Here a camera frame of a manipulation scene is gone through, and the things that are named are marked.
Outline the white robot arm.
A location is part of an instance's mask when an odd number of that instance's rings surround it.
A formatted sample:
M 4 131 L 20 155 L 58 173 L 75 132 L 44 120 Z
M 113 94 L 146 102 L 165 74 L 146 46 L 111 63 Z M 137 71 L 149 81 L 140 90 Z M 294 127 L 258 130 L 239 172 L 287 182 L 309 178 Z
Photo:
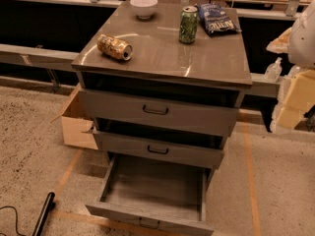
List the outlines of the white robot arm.
M 279 134 L 293 130 L 315 106 L 315 1 L 291 28 L 268 44 L 267 50 L 286 53 L 292 64 L 280 85 L 272 114 L 270 129 Z

